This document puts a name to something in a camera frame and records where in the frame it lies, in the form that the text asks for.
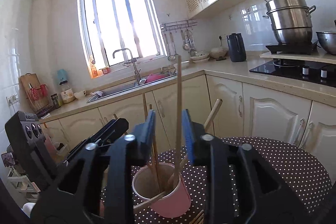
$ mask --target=wall socket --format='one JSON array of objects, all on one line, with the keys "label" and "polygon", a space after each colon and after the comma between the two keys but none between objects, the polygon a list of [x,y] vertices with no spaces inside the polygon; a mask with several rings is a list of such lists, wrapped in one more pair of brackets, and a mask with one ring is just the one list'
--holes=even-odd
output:
[{"label": "wall socket", "polygon": [[9,97],[6,97],[6,99],[7,99],[8,106],[11,106],[19,101],[19,95],[15,93]]}]

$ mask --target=black kettle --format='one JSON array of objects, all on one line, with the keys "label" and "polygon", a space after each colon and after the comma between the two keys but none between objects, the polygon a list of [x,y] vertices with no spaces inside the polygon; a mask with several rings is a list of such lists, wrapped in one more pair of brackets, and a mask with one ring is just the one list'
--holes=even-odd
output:
[{"label": "black kettle", "polygon": [[226,36],[229,55],[232,62],[246,60],[244,41],[241,33],[232,33]]}]

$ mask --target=kitchen sink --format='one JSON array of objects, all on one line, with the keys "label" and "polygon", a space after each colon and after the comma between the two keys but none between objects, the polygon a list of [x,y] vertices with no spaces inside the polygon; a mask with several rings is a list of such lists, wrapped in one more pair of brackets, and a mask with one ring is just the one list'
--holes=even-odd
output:
[{"label": "kitchen sink", "polygon": [[171,78],[171,77],[175,77],[175,76],[176,76],[175,73],[173,75],[168,75],[167,74],[167,76],[164,77],[164,78],[161,78],[159,80],[155,80],[155,81],[152,81],[152,82],[149,82],[149,83],[145,83],[143,85],[138,85],[138,83],[135,82],[135,83],[125,84],[125,85],[113,86],[111,88],[102,90],[102,92],[103,92],[102,96],[100,96],[98,94],[95,94],[95,96],[93,96],[90,100],[88,100],[87,103],[94,102],[94,101],[100,100],[102,98],[106,98],[108,96],[112,96],[114,94],[121,93],[121,92],[126,91],[126,90],[135,89],[135,88],[140,87],[140,86],[148,85],[150,83],[158,82],[158,81],[161,81],[161,80],[164,80],[164,79],[167,79],[167,78]]}]

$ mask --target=round table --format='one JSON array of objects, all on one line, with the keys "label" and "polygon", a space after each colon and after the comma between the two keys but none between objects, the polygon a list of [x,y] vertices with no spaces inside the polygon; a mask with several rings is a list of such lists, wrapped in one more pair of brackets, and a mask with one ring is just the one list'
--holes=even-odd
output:
[{"label": "round table", "polygon": [[[294,145],[260,137],[230,137],[222,140],[232,145],[250,143],[293,189],[309,213],[314,211],[332,188],[329,175],[323,165],[314,156]],[[186,149],[183,147],[181,157],[185,154]],[[160,153],[158,156],[159,161],[173,164],[174,150]],[[140,167],[134,166],[132,176],[139,169]],[[192,200],[189,210],[184,215],[177,218],[163,218],[151,208],[146,208],[135,213],[135,223],[189,224],[201,210],[205,209],[206,172],[205,166],[192,167],[186,164],[182,169],[181,174]],[[230,175],[235,176],[233,166],[230,166]],[[237,215],[239,205],[235,194],[235,183],[232,184],[232,190],[232,200],[235,215]],[[134,193],[133,201],[134,205],[142,202]]]}]

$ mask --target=faucet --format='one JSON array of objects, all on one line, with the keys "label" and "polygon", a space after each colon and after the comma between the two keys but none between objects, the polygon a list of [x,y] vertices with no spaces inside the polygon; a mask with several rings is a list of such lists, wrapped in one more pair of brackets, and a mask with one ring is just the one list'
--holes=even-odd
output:
[{"label": "faucet", "polygon": [[133,58],[133,55],[132,55],[131,50],[130,50],[129,48],[120,48],[120,49],[118,49],[118,50],[115,50],[115,51],[113,52],[113,54],[112,54],[113,59],[115,58],[115,53],[116,53],[116,52],[126,51],[126,50],[129,50],[129,53],[131,54],[131,62],[132,62],[133,67],[134,67],[135,79],[136,79],[137,84],[139,85],[139,82],[140,82],[140,79],[141,79],[141,77],[140,77],[140,70],[141,70],[141,69],[140,69],[140,70],[137,69],[137,66],[135,65],[135,62],[137,61],[137,59],[136,59],[136,58]]}]

